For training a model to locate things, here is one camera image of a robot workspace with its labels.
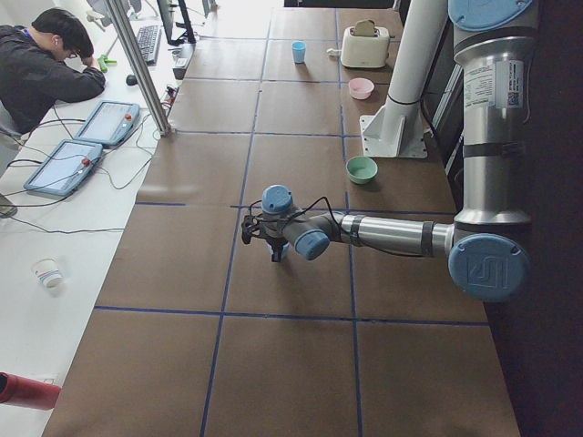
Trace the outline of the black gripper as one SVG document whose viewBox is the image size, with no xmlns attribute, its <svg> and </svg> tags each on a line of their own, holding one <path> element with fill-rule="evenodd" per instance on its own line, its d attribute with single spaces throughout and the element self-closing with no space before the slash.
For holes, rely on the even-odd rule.
<svg viewBox="0 0 583 437">
<path fill-rule="evenodd" d="M 283 248 L 285 246 L 285 238 L 268 236 L 266 241 L 272 247 L 271 261 L 279 262 L 279 251 L 277 248 Z"/>
</svg>

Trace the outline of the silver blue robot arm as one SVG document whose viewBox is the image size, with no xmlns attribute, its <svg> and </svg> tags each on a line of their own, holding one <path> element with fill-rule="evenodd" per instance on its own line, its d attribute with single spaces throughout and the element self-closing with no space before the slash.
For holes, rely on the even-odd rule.
<svg viewBox="0 0 583 437">
<path fill-rule="evenodd" d="M 307 260 L 332 242 L 410 257 L 444 256 L 465 293 L 500 302 L 517 293 L 530 270 L 530 219 L 514 187 L 525 154 L 528 69 L 537 38 L 535 1 L 413 1 L 384 105 L 360 121 L 363 153 L 410 158 L 423 151 L 421 101 L 445 27 L 463 71 L 462 210 L 450 225 L 349 215 L 310 216 L 282 185 L 266 188 L 261 213 L 242 222 L 242 239 L 264 239 L 273 261 L 286 247 Z"/>
</svg>

